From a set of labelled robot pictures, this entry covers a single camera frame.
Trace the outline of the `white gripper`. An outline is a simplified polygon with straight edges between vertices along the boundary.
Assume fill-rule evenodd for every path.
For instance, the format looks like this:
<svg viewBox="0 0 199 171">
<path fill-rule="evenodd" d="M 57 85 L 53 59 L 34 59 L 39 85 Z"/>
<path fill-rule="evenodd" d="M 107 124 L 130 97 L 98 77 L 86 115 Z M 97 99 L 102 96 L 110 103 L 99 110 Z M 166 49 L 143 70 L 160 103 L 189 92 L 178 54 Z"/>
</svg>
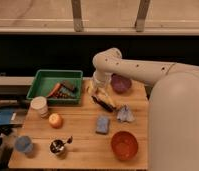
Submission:
<svg viewBox="0 0 199 171">
<path fill-rule="evenodd" d="M 94 95 L 97 93 L 98 90 L 105 90 L 108 86 L 108 83 L 110 82 L 110 79 L 111 79 L 110 74 L 96 70 L 93 73 L 93 76 L 89 82 L 88 89 L 87 89 L 88 93 L 90 95 Z M 91 97 L 95 103 L 100 105 L 106 111 L 113 112 L 113 108 L 109 104 L 105 103 L 102 100 L 99 100 L 95 96 L 91 96 Z"/>
</svg>

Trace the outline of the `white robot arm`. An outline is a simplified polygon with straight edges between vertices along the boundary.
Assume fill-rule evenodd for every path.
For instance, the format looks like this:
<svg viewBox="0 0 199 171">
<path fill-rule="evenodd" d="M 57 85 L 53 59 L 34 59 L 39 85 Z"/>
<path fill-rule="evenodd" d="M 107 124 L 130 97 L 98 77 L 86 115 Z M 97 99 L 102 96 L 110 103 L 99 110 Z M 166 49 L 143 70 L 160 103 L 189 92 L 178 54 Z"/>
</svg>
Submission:
<svg viewBox="0 0 199 171">
<path fill-rule="evenodd" d="M 93 57 L 92 85 L 113 73 L 152 87 L 148 109 L 148 170 L 199 171 L 199 66 L 127 60 L 117 48 Z"/>
</svg>

